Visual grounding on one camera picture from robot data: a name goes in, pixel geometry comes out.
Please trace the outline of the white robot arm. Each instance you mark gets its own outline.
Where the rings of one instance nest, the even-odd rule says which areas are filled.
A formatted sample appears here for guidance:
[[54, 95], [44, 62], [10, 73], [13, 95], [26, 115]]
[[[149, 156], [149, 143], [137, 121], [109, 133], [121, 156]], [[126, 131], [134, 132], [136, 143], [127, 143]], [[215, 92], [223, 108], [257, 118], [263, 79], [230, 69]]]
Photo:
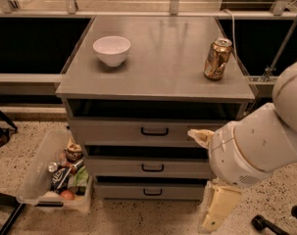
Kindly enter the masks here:
[[216, 131], [190, 129], [188, 136], [208, 150], [216, 175], [205, 186], [198, 226], [210, 234], [238, 205], [244, 188], [297, 163], [297, 62], [276, 80], [270, 103]]

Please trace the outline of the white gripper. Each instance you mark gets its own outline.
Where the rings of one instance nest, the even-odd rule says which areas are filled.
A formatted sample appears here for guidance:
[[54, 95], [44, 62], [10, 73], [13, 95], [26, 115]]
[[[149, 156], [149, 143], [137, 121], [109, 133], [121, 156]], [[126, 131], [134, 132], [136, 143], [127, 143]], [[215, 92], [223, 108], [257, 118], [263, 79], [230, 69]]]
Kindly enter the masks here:
[[205, 186], [200, 205], [199, 233], [212, 233], [221, 227], [240, 202], [241, 188], [251, 187], [272, 176], [272, 171], [256, 168], [242, 155], [234, 134], [237, 126], [237, 121], [231, 121], [216, 132], [209, 129], [187, 131], [197, 144], [208, 149], [211, 169], [218, 177]]

